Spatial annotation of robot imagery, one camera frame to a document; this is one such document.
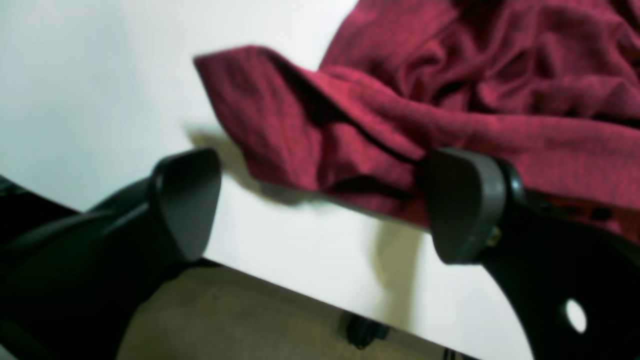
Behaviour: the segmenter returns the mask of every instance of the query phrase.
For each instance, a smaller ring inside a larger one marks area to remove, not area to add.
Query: hole
[[[582,305],[575,299],[569,299],[564,303],[564,313],[573,330],[579,334],[584,334],[587,330],[587,314]]]

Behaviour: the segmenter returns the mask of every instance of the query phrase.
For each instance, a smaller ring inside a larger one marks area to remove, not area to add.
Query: red fabric
[[[243,47],[198,57],[257,179],[426,225],[430,149],[498,156],[576,220],[639,237],[640,4],[361,0],[317,72]]]

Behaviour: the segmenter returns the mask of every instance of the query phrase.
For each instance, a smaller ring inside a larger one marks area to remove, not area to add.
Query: floor
[[[228,268],[191,268],[137,311],[118,360],[440,360],[439,345],[392,330],[349,345],[344,312]]]

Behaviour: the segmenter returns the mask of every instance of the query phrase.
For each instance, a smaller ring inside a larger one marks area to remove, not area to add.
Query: beige carpet
[[[138,309],[118,360],[442,358],[439,345],[395,330],[358,350],[345,320],[340,309],[240,272],[192,268]]]

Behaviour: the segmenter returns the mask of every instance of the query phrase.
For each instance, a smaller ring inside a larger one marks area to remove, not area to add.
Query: red cloth
[[[453,146],[510,161],[576,220],[635,240],[639,8],[361,0],[317,72],[263,47],[195,65],[257,179],[426,225],[423,160]],[[594,207],[613,217],[591,220]]]

